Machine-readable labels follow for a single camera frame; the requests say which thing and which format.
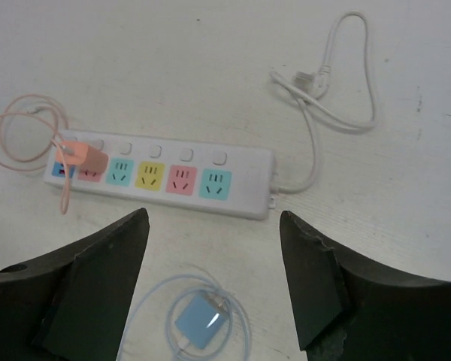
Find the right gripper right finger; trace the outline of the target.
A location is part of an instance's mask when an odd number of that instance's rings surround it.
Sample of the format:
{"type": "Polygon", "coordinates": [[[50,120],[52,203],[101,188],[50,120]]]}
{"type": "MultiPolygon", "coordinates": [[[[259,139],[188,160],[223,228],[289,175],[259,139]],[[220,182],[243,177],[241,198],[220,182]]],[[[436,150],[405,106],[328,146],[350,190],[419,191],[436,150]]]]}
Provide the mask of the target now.
{"type": "Polygon", "coordinates": [[[310,360],[451,360],[451,281],[330,239],[291,211],[280,241],[299,348],[310,360]]]}

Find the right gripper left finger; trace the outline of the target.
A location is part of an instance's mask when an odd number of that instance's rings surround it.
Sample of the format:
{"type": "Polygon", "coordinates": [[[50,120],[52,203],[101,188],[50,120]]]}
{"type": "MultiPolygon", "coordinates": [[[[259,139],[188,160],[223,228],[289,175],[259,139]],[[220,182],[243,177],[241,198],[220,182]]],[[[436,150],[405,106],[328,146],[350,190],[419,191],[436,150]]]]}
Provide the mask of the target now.
{"type": "Polygon", "coordinates": [[[139,208],[0,271],[0,360],[114,360],[150,231],[139,208]]]}

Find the white colourful power strip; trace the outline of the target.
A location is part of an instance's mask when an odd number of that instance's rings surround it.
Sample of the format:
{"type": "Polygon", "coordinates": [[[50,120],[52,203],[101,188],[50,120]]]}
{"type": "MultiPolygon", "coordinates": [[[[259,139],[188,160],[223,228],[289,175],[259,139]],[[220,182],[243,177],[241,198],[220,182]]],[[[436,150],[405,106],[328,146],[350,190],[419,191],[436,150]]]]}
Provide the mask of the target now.
{"type": "Polygon", "coordinates": [[[274,208],[271,150],[68,130],[109,157],[102,174],[71,169],[71,189],[195,211],[263,220],[274,208]]]}

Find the pink charger plug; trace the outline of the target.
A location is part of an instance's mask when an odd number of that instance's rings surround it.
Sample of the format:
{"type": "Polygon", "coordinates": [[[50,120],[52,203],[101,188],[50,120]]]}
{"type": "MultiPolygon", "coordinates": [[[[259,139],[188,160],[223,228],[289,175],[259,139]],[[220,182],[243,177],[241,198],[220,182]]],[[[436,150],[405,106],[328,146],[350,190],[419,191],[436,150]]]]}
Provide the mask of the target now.
{"type": "Polygon", "coordinates": [[[81,141],[54,142],[56,161],[66,168],[72,166],[84,171],[103,173],[107,168],[109,157],[101,150],[81,141]]]}

